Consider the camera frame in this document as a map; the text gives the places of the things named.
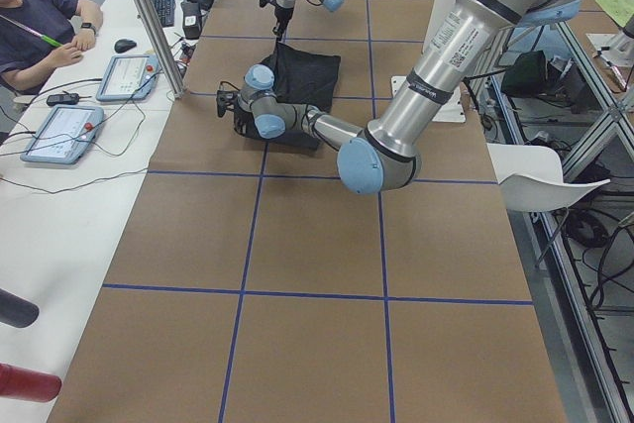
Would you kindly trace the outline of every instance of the chair leg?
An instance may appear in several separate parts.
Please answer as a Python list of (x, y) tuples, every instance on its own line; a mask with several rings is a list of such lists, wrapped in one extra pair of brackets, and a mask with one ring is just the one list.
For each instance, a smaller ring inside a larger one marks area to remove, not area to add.
[(564, 212), (564, 218), (555, 229), (555, 232), (553, 232), (553, 236), (548, 240), (548, 243), (546, 244), (546, 247), (542, 251), (542, 254), (535, 261), (535, 268), (539, 269), (539, 264), (542, 262), (542, 260), (546, 256), (546, 253), (551, 249), (551, 247), (555, 243), (555, 240), (557, 240), (557, 236), (561, 233), (562, 229), (564, 228), (564, 225), (566, 224), (566, 220), (568, 219), (569, 215), (570, 215), (570, 209), (567, 208), (566, 211)]

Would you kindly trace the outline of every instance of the chair seat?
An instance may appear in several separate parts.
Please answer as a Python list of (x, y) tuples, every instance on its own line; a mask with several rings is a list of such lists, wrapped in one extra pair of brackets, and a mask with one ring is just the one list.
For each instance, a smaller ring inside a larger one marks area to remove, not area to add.
[(488, 144), (497, 182), (508, 210), (548, 212), (567, 208), (609, 183), (564, 183), (557, 153), (540, 146)]

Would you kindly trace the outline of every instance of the black fabric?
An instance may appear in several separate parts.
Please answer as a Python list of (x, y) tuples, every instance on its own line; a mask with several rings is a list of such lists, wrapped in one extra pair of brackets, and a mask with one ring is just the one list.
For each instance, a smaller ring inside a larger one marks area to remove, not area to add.
[(507, 96), (527, 98), (544, 93), (548, 86), (546, 55), (542, 51), (521, 54), (502, 79), (501, 90)]
[[(339, 78), (340, 56), (307, 53), (277, 42), (275, 50), (261, 61), (275, 74), (273, 91), (279, 103), (311, 104), (330, 113)], [(234, 129), (241, 136), (263, 141), (251, 113), (234, 108)], [(321, 141), (302, 132), (286, 132), (268, 140), (316, 150)]]

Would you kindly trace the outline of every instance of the person's arm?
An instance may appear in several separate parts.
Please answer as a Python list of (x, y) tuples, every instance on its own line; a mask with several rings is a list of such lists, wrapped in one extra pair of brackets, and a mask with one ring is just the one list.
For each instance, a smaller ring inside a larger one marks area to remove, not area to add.
[[(101, 7), (91, 0), (78, 0), (75, 15), (81, 17), (81, 23), (92, 24), (98, 31), (103, 24), (103, 13)], [(95, 46), (97, 33), (92, 29), (80, 29), (73, 37), (72, 45), (85, 52)]]
[(78, 47), (73, 44), (62, 45), (33, 66), (3, 72), (2, 79), (18, 91), (27, 91), (47, 81), (56, 68), (75, 64), (81, 61), (82, 57)]

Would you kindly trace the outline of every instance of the person's hand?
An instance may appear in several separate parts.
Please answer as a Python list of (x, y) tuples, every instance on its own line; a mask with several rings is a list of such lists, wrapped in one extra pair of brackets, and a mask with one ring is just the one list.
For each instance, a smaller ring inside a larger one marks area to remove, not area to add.
[(57, 47), (47, 55), (47, 62), (53, 68), (59, 68), (60, 66), (68, 66), (69, 64), (79, 63), (83, 58), (81, 50), (73, 45), (65, 44), (61, 47)]
[(92, 29), (79, 30), (79, 33), (75, 35), (70, 42), (71, 45), (77, 47), (83, 52), (92, 49), (96, 43), (97, 40), (95, 39), (95, 33)]

